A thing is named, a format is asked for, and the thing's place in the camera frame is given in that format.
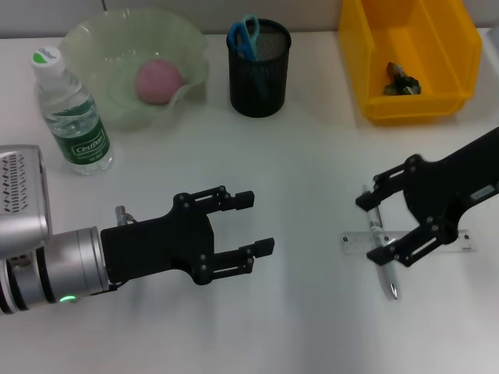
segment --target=white bottle cap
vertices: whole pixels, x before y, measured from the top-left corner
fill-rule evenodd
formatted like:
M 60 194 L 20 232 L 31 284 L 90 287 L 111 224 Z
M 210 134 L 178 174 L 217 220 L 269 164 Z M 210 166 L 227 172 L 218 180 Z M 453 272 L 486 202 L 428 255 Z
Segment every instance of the white bottle cap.
M 56 47 L 38 48 L 31 59 L 34 74 L 38 79 L 52 78 L 64 73 L 64 58 Z

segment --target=pink ball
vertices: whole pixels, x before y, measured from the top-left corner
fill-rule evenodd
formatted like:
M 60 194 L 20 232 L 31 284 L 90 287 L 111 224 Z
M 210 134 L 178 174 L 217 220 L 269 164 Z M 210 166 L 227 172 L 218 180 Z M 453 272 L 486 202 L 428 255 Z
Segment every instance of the pink ball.
M 135 77 L 137 96 L 149 104 L 168 103 L 182 85 L 177 67 L 161 58 L 143 64 Z

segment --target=glass bowl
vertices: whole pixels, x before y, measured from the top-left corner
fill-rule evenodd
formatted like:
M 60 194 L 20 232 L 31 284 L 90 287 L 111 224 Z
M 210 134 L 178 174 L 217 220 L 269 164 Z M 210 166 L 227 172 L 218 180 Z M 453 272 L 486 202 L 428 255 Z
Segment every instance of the glass bowl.
M 161 9 L 103 12 L 72 29 L 59 45 L 69 70 L 88 86 L 107 128 L 164 122 L 175 102 L 206 80 L 207 42 L 192 23 Z M 139 67 L 153 59 L 174 63 L 184 85 L 168 104 L 147 104 L 135 92 Z

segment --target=water bottle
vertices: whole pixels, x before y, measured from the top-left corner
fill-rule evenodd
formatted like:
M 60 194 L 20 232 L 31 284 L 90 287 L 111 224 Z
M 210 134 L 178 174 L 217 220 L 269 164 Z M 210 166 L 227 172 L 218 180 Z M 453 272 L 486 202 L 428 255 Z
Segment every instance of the water bottle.
M 60 50 L 37 49 L 31 65 L 38 81 L 41 114 L 73 170 L 91 175 L 109 168 L 113 152 L 95 101 L 65 68 Z

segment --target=metal vent grille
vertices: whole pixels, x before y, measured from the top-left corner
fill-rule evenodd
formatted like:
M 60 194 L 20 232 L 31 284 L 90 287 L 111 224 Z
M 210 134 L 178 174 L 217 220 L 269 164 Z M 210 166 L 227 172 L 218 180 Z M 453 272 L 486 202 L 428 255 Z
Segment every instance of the metal vent grille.
M 2 158 L 0 167 L 2 210 L 6 213 L 19 213 L 28 207 L 24 156 L 10 154 Z

